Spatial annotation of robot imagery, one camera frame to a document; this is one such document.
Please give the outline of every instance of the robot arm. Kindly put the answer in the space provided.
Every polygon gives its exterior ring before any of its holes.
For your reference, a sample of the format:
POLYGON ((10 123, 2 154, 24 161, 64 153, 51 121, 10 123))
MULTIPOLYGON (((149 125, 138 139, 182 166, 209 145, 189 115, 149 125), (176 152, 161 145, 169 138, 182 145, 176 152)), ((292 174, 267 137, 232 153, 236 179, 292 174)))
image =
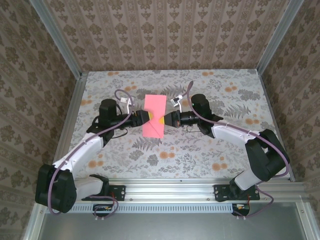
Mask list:
MULTIPOLYGON (((208 100, 203 94, 195 94, 191 98, 193 108, 205 119, 223 123, 223 118, 212 114, 208 100)), ((241 172, 233 178, 229 185, 215 185, 215 200, 223 202, 226 200, 247 200, 248 195, 252 200, 259 199, 255 185, 267 182, 281 171, 286 164, 281 156, 266 143, 249 133, 231 128, 225 125, 214 125, 199 119, 193 111, 180 112, 180 110, 168 113, 163 117, 165 125, 175 128, 197 124, 204 135, 228 141, 246 150, 250 168, 241 172)), ((288 163, 289 157, 273 131, 266 129, 262 132, 250 131, 269 141, 285 156, 288 163)))
POLYGON ((107 178, 91 175, 86 178, 76 179, 76 176, 82 167, 111 140, 114 136, 114 130, 97 135, 89 141, 87 139, 122 122, 128 117, 128 114, 130 114, 130 117, 118 127, 119 129, 138 127, 152 118, 152 114, 144 110, 117 115, 116 107, 117 103, 115 100, 103 100, 99 107, 99 116, 95 118, 78 145, 53 165, 44 164, 39 169, 35 191, 35 201, 37 203, 47 206, 48 194, 51 194, 52 208, 66 213, 72 208, 75 201, 97 194, 106 196, 109 193, 109 180, 107 178), (85 144, 61 167, 54 179, 52 192, 49 193, 49 185, 54 172, 83 142, 85 144))

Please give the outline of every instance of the patterned wallpaper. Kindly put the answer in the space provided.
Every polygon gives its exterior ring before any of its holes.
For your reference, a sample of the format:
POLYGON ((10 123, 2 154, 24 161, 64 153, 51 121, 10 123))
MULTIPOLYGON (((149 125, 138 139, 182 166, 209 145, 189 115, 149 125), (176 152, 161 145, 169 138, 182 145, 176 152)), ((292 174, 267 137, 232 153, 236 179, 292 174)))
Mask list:
POLYGON ((23 235, 75 79, 27 0, 0 1, 0 239, 23 235))
POLYGON ((253 69, 289 0, 45 0, 82 71, 253 69))
POLYGON ((305 0, 263 80, 298 181, 320 223, 320 1, 305 0))

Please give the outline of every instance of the wallpaper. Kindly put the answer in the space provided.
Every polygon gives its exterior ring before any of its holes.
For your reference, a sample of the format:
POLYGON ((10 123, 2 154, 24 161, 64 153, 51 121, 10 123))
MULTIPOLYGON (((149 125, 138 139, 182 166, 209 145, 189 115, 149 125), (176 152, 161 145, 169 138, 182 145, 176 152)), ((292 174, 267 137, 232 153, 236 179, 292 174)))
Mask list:
MULTIPOLYGON (((183 94, 191 80, 190 94, 204 94, 212 112, 225 121, 250 130, 275 130, 256 69, 98 71, 88 75, 70 148, 79 143, 99 115, 101 101, 114 99, 116 89, 133 96, 135 111, 144 108, 146 94, 166 95, 168 114, 178 110, 170 99, 183 94)), ((183 112, 191 110, 186 97, 181 105, 183 112)), ((120 107, 126 112, 125 104, 120 107)), ((196 125, 164 126, 163 138, 142 137, 142 126, 127 131, 127 135, 111 139, 77 177, 234 178, 250 167, 244 149, 205 136, 196 125)), ((125 132, 116 130, 114 136, 125 132)))
POLYGON ((320 223, 320 1, 304 1, 263 80, 295 177, 320 223))
POLYGON ((34 8, 0 1, 0 239, 23 236, 38 169, 51 163, 75 79, 34 8))
POLYGON ((256 68, 289 0, 45 0, 81 70, 256 68))

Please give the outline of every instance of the white cable clip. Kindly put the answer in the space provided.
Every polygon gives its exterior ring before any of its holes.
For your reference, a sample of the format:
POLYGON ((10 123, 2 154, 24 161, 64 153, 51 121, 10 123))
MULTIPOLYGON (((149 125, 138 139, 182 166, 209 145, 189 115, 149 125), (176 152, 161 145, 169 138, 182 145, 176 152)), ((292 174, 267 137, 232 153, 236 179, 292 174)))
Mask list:
POLYGON ((87 144, 87 142, 86 142, 86 141, 87 141, 87 138, 82 138, 81 141, 82 141, 84 144, 87 144))
POLYGON ((174 107, 178 106, 179 105, 179 110, 180 110, 180 113, 182 113, 182 106, 181 106, 181 103, 180 103, 180 100, 183 98, 183 96, 180 94, 178 95, 177 97, 174 97, 172 99, 170 99, 170 102, 172 103, 172 105, 174 107))
POLYGON ((130 98, 121 97, 120 103, 126 104, 126 111, 127 111, 128 114, 130 114, 129 107, 131 107, 131 105, 132 105, 130 98))

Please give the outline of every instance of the cable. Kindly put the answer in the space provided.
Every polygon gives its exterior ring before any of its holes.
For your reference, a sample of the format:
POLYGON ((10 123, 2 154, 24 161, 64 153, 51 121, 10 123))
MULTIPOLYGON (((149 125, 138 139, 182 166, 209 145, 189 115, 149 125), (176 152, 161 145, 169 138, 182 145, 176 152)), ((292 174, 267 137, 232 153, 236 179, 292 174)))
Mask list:
MULTIPOLYGON (((119 202, 118 202, 118 200, 115 199, 115 198, 112 197, 112 196, 94 196, 94 195, 91 195, 91 196, 89 196, 88 198, 94 198, 94 199, 111 199, 111 200, 113 200, 113 202, 116 203, 115 209, 114 209, 112 212, 110 212, 106 217, 104 217, 104 219, 110 218, 112 215, 114 215, 114 214, 116 213, 116 211, 117 211, 118 208, 119 208, 119 202)), ((99 206, 96 206, 96 207, 94 208, 93 215, 95 216, 95 219, 100 218, 99 216, 97 216, 97 209, 100 209, 100 208, 102 208, 102 207, 103 207, 103 205, 99 205, 99 206)))
POLYGON ((113 197, 113 198, 115 199, 115 194, 114 194, 114 192, 112 191, 112 192, 110 192, 110 193, 111 193, 111 197, 113 197))
POLYGON ((124 129, 121 129, 121 130, 126 130, 126 133, 121 134, 121 135, 119 135, 119 136, 114 136, 114 137, 112 137, 111 139, 118 139, 118 138, 121 138, 121 137, 123 137, 123 136, 125 136, 125 135, 128 134, 128 129, 124 128, 124 129))
POLYGON ((269 198, 271 198, 271 201, 267 205, 265 205, 263 208, 261 208, 259 211, 255 212, 255 213, 252 213, 252 214, 249 214, 247 216, 243 216, 240 212, 233 210, 234 213, 238 214, 243 219, 252 218, 252 217, 258 215, 259 213, 261 213, 264 210, 266 210, 267 208, 269 208, 271 206, 271 204, 275 201, 275 199, 269 193, 266 193, 265 191, 262 191, 258 186, 255 186, 255 187, 260 193, 262 193, 262 194, 268 196, 269 198))
MULTIPOLYGON (((206 121, 206 122, 208 122, 208 123, 210 123, 210 124, 216 124, 216 125, 220 125, 220 126, 226 126, 226 125, 227 125, 227 126, 230 127, 230 128, 239 130, 239 131, 241 131, 241 132, 243 132, 243 133, 245 133, 245 134, 252 135, 252 136, 260 139, 260 140, 263 141, 264 143, 268 144, 271 148, 273 148, 273 149, 280 155, 280 157, 282 158, 282 160, 284 161, 284 164, 285 164, 285 172, 282 173, 282 174, 279 174, 279 175, 274 176, 274 178, 283 177, 283 176, 285 176, 285 175, 288 174, 288 172, 289 172, 289 163, 288 163, 286 157, 285 157, 284 154, 283 154, 275 145, 273 145, 271 142, 269 142, 268 140, 266 140, 266 139, 264 139, 263 137, 259 136, 258 134, 255 134, 255 133, 253 133, 253 132, 251 132, 251 131, 248 131, 248 130, 246 130, 246 129, 243 129, 243 128, 241 128, 241 127, 234 126, 234 125, 231 125, 231 124, 228 124, 228 123, 224 123, 224 122, 211 121, 211 120, 209 120, 209 119, 206 119, 206 118, 202 117, 199 113, 197 113, 196 110, 194 109, 194 107, 192 106, 192 103, 191 103, 191 100, 190 100, 190 90, 191 90, 191 88, 192 88, 193 85, 194 85, 194 81, 191 81, 191 82, 189 83, 188 87, 187 87, 186 92, 185 92, 182 96, 186 95, 186 99, 187 99, 187 101, 188 101, 188 104, 189 104, 191 110, 194 112, 194 114, 195 114, 196 116, 198 116, 199 119, 201 119, 201 120, 203 120, 203 121, 206 121)), ((260 193, 262 193, 262 194, 270 197, 270 198, 271 198, 271 201, 270 201, 266 206, 264 206, 262 209, 260 209, 259 211, 255 212, 255 213, 253 213, 253 214, 250 214, 250 215, 248 215, 248 216, 246 216, 246 218, 247 218, 247 217, 250 218, 250 217, 256 216, 257 214, 259 214, 259 213, 261 213, 262 211, 264 211, 266 208, 269 208, 270 205, 274 202, 274 198, 273 198, 270 194, 268 194, 268 193, 266 193, 266 192, 264 192, 264 191, 261 191, 257 185, 256 185, 256 189, 257 189, 260 193)))
MULTIPOLYGON (((123 92, 125 93, 130 101, 131 101, 131 108, 130 108, 130 112, 132 112, 133 110, 133 105, 134 105, 134 101, 131 97, 131 95, 125 91, 125 90, 122 90, 122 89, 117 89, 115 90, 114 92, 114 95, 117 99, 119 99, 117 97, 117 92, 123 92)), ((57 177, 57 174, 59 172, 59 170, 65 165, 66 162, 68 162, 70 160, 70 158, 79 150, 82 148, 83 145, 85 145, 88 141, 90 141, 91 139, 94 139, 95 137, 101 135, 101 134, 104 134, 106 132, 109 132, 113 129, 116 129, 117 127, 121 126, 123 123, 125 123, 129 118, 131 117, 131 114, 128 114, 125 119, 123 119, 121 122, 119 122, 118 124, 112 126, 112 127, 109 127, 101 132, 98 132, 90 137, 88 137, 86 140, 84 140, 81 144, 79 144, 79 146, 77 146, 76 148, 74 148, 70 153, 69 155, 61 162, 61 164, 57 167, 57 169, 54 171, 53 175, 52 175, 52 178, 51 178, 51 181, 50 181, 50 184, 49 184, 49 189, 48 189, 48 201, 47 201, 47 205, 48 205, 48 209, 49 209, 49 212, 53 215, 59 215, 61 212, 54 212, 53 209, 52 209, 52 206, 51 206, 51 196, 52 196, 52 188, 54 186, 54 182, 55 182, 55 179, 57 177)))
POLYGON ((123 113, 122 113, 122 110, 121 110, 121 108, 120 108, 120 106, 119 106, 119 104, 118 104, 118 103, 116 104, 116 107, 119 109, 120 114, 122 115, 123 113))
POLYGON ((248 204, 249 208, 250 208, 250 196, 249 196, 249 194, 248 194, 248 202, 246 204, 248 204))
POLYGON ((188 133, 201 133, 201 131, 189 131, 188 127, 190 127, 190 126, 189 125, 186 126, 186 129, 185 129, 188 133))

